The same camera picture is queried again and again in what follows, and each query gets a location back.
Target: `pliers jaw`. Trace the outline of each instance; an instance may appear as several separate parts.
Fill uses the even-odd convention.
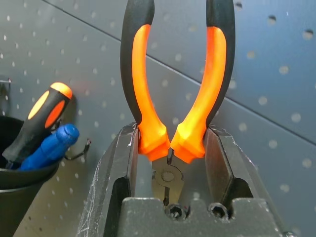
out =
[[[163,201],[165,206],[177,203],[184,186],[184,170],[187,163],[174,153],[153,161],[152,189],[154,197]]]

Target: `pegboard hole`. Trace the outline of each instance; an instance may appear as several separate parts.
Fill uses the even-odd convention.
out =
[[[111,78],[111,79],[110,79],[110,85],[111,85],[111,86],[115,85],[115,80],[114,80],[114,78]]]
[[[285,192],[288,193],[290,191],[290,186],[288,184],[281,184],[280,185],[280,189]]]
[[[291,119],[293,122],[298,123],[301,121],[301,115],[299,113],[294,113],[292,114]]]
[[[174,57],[174,59],[175,59],[177,62],[180,62],[181,59],[182,59],[181,53],[177,53],[176,56]]]
[[[310,168],[312,166],[311,159],[308,159],[308,158],[304,159],[302,161],[302,165],[303,165],[304,168]]]
[[[268,16],[268,23],[270,25],[274,25],[276,22],[277,22],[276,16],[273,16],[273,15]]]
[[[121,114],[119,115],[119,119],[120,119],[120,120],[124,120],[124,119],[125,119],[125,114],[121,113]]]
[[[168,21],[169,18],[170,18],[170,14],[169,14],[169,13],[165,13],[165,14],[163,15],[163,20],[164,20],[164,21]]]
[[[281,66],[278,70],[282,75],[288,74],[289,68],[288,66]]]
[[[260,96],[259,100],[259,105],[265,105],[268,102],[268,99],[265,96]]]
[[[177,125],[177,124],[179,123],[179,119],[176,118],[176,117],[174,117],[174,118],[172,119],[172,123],[173,123],[173,125]]]
[[[186,100],[189,101],[192,97],[192,94],[191,93],[187,93],[186,94]]]
[[[157,42],[153,42],[151,45],[151,49],[156,49],[158,47],[158,43]]]
[[[305,40],[311,40],[313,38],[313,36],[314,36],[314,32],[310,29],[305,30],[303,32],[303,39],[305,39]]]
[[[204,74],[204,71],[205,71],[205,66],[201,67],[199,73],[201,73],[202,75]]]
[[[234,89],[236,89],[236,81],[235,80],[231,80],[230,82],[229,82],[229,89],[231,89],[231,90],[234,90]]]
[[[105,44],[102,44],[100,48],[101,48],[101,51],[104,52],[106,50]]]
[[[198,30],[197,25],[190,25],[190,26],[189,26],[189,32],[195,32],[195,31],[197,31],[197,30]]]
[[[247,58],[248,59],[254,59],[255,58],[255,52],[254,51],[249,51],[247,53]]]
[[[276,140],[270,140],[270,141],[269,141],[269,147],[270,147],[271,149],[277,148],[277,141],[276,141]]]
[[[242,10],[242,4],[241,4],[241,2],[236,2],[235,3],[235,6],[236,6],[236,8],[237,8],[237,10]]]
[[[167,87],[168,86],[168,81],[164,79],[161,83],[162,87]]]
[[[245,132],[245,131],[247,131],[247,124],[242,122],[241,124],[239,124],[238,128],[239,128],[240,132]]]

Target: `metal hook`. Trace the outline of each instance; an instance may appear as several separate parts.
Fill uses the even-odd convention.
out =
[[[87,152],[88,152],[88,150],[90,148],[90,144],[91,144],[91,140],[88,138],[87,139],[87,143],[85,144],[84,149],[83,149],[83,151],[81,153],[79,153],[79,154],[77,154],[77,155],[75,155],[73,157],[68,157],[68,156],[65,155],[64,158],[66,160],[75,160],[75,159],[77,159],[77,158],[79,158],[81,156],[86,156],[86,154],[87,154]]]
[[[1,80],[3,77],[4,76],[0,75],[0,96],[2,95],[2,91],[4,90],[4,85],[3,84],[8,83],[9,84],[9,88],[10,88],[11,83],[12,83],[11,79],[7,78],[7,77],[5,77],[5,78],[7,78],[7,80],[4,80],[4,79]]]

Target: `blue screwdriver handle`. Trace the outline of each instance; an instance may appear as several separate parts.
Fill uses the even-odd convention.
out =
[[[67,149],[72,146],[79,137],[78,129],[67,124],[45,138],[40,147],[21,164],[18,170],[34,170],[49,166],[60,160]]]

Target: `screwdriver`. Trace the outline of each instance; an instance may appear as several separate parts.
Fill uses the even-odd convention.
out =
[[[49,166],[62,159],[67,149],[72,146],[79,137],[78,129],[67,124],[61,126],[57,131],[45,138],[40,147],[21,164],[18,170],[35,170]]]
[[[50,134],[50,129],[60,118],[73,96],[71,89],[61,83],[53,83],[37,100],[23,126],[2,156],[7,160],[7,169],[17,168],[41,145]]]

